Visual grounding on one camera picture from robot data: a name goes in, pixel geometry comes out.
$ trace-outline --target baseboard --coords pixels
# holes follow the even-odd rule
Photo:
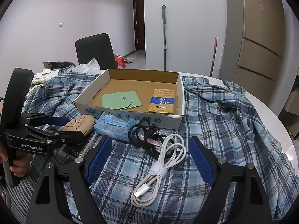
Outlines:
[[[129,56],[130,54],[132,54],[132,53],[134,53],[134,52],[136,52],[136,50],[130,52],[129,54],[125,55],[124,57],[127,57],[127,56]]]

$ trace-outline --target yellow packet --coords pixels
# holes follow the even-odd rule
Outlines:
[[[147,111],[174,114],[174,90],[155,89]]]

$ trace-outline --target dark brown door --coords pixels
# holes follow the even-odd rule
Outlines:
[[[135,48],[145,50],[145,28],[144,28],[144,0],[133,0],[134,4],[134,28]]]

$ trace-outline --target white cable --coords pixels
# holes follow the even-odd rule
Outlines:
[[[182,141],[182,143],[176,142],[176,139],[174,138],[176,136]],[[174,144],[169,145],[170,140],[173,140]],[[176,157],[177,146],[181,147],[181,151],[179,152],[178,156]],[[164,164],[165,154],[170,149],[173,149],[173,154],[170,157],[170,159],[168,160],[168,162]],[[161,167],[162,169],[161,169],[161,171],[159,171],[159,174],[161,174],[163,176],[166,173],[167,169],[180,163],[185,158],[185,156],[186,156],[186,148],[185,148],[185,143],[184,143],[183,138],[178,134],[171,134],[164,139],[158,161],[155,162],[151,168],[159,169],[159,165],[164,166],[164,169]],[[153,171],[149,171],[149,173],[141,180],[141,182],[134,189],[134,191],[131,195],[131,203],[136,207],[146,207],[146,206],[149,206],[150,204],[152,204],[157,197],[158,190],[161,185],[161,180],[162,180],[162,177],[160,175],[157,175],[157,174],[154,175]],[[141,196],[145,192],[147,192],[150,189],[150,185],[155,181],[156,181],[156,185],[154,187],[154,191],[153,191],[152,195],[149,198],[147,198],[146,200],[141,200],[139,198],[139,196]]]

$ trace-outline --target finger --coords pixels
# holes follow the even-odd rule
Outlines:
[[[2,144],[2,142],[0,142],[0,157],[4,160],[7,161],[8,160],[8,154],[6,151],[5,146]]]
[[[26,153],[21,159],[15,159],[13,164],[18,167],[26,167],[32,161],[32,157],[32,154]]]
[[[17,167],[17,166],[10,166],[10,170],[14,173],[15,176],[23,178],[25,177],[28,168]]]

